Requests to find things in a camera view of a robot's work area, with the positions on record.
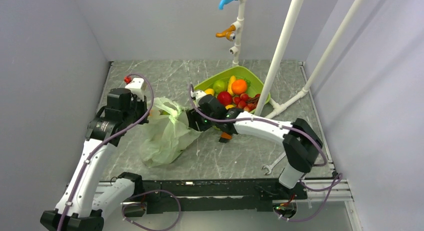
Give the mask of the light green plastic bag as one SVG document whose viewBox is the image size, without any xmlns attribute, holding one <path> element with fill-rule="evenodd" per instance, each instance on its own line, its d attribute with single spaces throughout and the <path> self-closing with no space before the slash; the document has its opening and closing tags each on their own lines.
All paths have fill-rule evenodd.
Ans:
<svg viewBox="0 0 424 231">
<path fill-rule="evenodd" d="M 171 164 L 201 135 L 189 127 L 188 110 L 166 97 L 154 98 L 148 123 L 141 126 L 141 157 L 145 165 Z"/>
</svg>

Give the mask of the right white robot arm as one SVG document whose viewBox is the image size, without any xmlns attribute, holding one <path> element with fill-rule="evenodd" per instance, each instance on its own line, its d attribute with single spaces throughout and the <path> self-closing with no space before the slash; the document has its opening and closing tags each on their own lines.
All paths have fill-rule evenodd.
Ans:
<svg viewBox="0 0 424 231">
<path fill-rule="evenodd" d="M 253 115 L 240 108 L 226 109 L 216 97 L 202 90 L 189 91 L 192 109 L 190 127 L 205 131 L 215 126 L 227 135 L 249 135 L 283 147 L 287 164 L 275 185 L 276 194 L 287 199 L 295 192 L 298 181 L 308 174 L 318 156 L 324 157 L 323 143 L 302 118 L 293 122 L 277 121 Z"/>
</svg>

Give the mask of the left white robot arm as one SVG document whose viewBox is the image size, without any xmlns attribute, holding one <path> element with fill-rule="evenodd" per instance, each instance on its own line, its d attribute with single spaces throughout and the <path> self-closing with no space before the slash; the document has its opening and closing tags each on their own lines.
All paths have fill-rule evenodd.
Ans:
<svg viewBox="0 0 424 231">
<path fill-rule="evenodd" d="M 147 123 L 150 112 L 143 87 L 113 88 L 89 123 L 83 151 L 72 179 L 54 210 L 43 212 L 40 223 L 49 231 L 101 231 L 106 219 L 126 199 L 144 194 L 143 178 L 123 172 L 114 184 L 95 196 L 109 158 L 121 137 L 136 124 Z"/>
</svg>

